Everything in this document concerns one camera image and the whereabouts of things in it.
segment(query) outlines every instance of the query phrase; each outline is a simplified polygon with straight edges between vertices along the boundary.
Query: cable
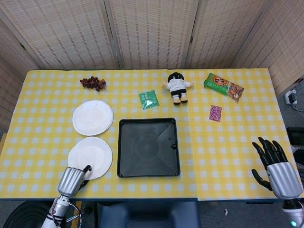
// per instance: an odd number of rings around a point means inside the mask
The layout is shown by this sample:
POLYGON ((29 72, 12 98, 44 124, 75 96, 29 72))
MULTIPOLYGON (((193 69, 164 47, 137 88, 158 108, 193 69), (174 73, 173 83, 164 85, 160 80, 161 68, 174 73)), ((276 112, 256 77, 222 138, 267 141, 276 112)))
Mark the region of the cable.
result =
MULTIPOLYGON (((300 92, 297 94, 297 96, 295 97, 295 99, 297 99, 297 97, 300 95, 301 92, 302 92, 302 91, 300 91, 300 92)), ((302 113, 300 113, 300 112, 304 112, 304 110, 298 109, 298 108, 296 107, 296 104, 295 104, 295 105, 292 104, 291 106, 293 107, 293 109, 297 110, 298 113, 299 113, 301 116, 304 117, 304 115, 303 115, 302 113)))
POLYGON ((79 214, 79 228, 81 228, 81 225, 82 225, 82 214, 80 212, 80 209, 75 204, 73 204, 73 203, 69 203, 69 205, 71 205, 72 207, 74 207, 77 210, 77 212, 79 214))
POLYGON ((53 202, 53 204, 52 204, 52 207, 51 207, 51 216, 52 216, 52 219, 53 219, 53 221, 54 221, 56 227, 59 225, 59 223, 55 220, 55 217, 54 217, 54 207, 55 207, 55 205, 56 205, 56 203, 57 203, 57 200, 58 200, 59 198, 60 198, 60 196, 58 196, 57 198, 55 198, 55 200, 54 200, 54 202, 53 202))

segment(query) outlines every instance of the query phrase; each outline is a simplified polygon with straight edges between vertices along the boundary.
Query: green packet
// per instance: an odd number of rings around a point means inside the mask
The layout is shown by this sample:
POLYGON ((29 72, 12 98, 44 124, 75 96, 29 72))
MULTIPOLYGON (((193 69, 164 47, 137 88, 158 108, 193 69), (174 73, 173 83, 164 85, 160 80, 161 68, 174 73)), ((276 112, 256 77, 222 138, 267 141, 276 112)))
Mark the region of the green packet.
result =
POLYGON ((209 87, 225 96, 229 96, 237 102, 244 91, 243 87, 214 75, 213 73, 210 73, 204 81, 204 87, 209 87))
POLYGON ((139 94, 139 98, 143 109, 153 108, 160 105, 154 90, 139 94))

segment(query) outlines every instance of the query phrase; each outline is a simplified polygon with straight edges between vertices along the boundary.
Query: woven screen panel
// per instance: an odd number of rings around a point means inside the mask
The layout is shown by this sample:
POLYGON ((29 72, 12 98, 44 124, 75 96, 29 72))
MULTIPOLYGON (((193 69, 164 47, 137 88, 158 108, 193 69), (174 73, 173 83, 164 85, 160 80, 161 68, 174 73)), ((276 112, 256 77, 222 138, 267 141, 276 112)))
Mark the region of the woven screen panel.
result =
POLYGON ((116 68, 98 0, 2 0, 0 7, 47 68, 116 68))
POLYGON ((265 0, 205 0, 187 68, 228 68, 261 13, 265 0))
POLYGON ((21 46, 20 42, 9 30, 9 28, 0 20, 0 56, 6 60, 19 74, 14 75, 23 82, 27 72, 39 69, 32 57, 21 46))
POLYGON ((181 67, 197 0, 108 1, 124 68, 181 67))
POLYGON ((304 1, 276 0, 235 67, 268 67, 277 95, 304 75, 304 1))
POLYGON ((0 131, 7 132, 22 84, 7 66, 0 61, 0 131))

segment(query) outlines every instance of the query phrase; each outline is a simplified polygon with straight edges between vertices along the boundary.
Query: robotic hand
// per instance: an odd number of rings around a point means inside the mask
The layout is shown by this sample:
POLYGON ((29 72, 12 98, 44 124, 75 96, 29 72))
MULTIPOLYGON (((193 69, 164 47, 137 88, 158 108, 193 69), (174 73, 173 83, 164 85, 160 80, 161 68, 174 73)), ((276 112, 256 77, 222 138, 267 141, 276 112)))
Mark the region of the robotic hand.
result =
POLYGON ((255 142, 252 145, 256 148, 257 153, 268 174, 269 181, 263 180, 255 169, 252 174, 256 181, 273 191, 279 199, 283 199, 283 212, 293 227, 304 228, 304 206, 297 200, 303 192, 301 184, 295 173, 295 170, 286 155, 276 141, 272 143, 259 137, 264 150, 255 142))
POLYGON ((91 170, 92 167, 90 165, 87 165, 83 170, 71 167, 66 168, 58 186, 60 196, 55 198, 42 228, 59 228, 68 206, 73 206, 78 211, 80 217, 79 228, 81 228, 82 216, 80 210, 76 205, 70 203, 69 198, 76 195, 76 193, 88 183, 88 180, 84 180, 84 177, 85 174, 91 170))

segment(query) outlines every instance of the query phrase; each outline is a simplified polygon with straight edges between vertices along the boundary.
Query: doll's black hair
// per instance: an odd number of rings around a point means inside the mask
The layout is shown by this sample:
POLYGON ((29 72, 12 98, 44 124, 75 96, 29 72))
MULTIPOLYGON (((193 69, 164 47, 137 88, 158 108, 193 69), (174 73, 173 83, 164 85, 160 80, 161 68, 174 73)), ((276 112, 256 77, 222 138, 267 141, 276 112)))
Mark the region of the doll's black hair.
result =
POLYGON ((168 77, 168 82, 170 82, 171 79, 182 79, 182 80, 185 80, 184 79, 184 76, 180 73, 177 73, 177 72, 174 72, 173 74, 171 74, 169 77, 168 77))

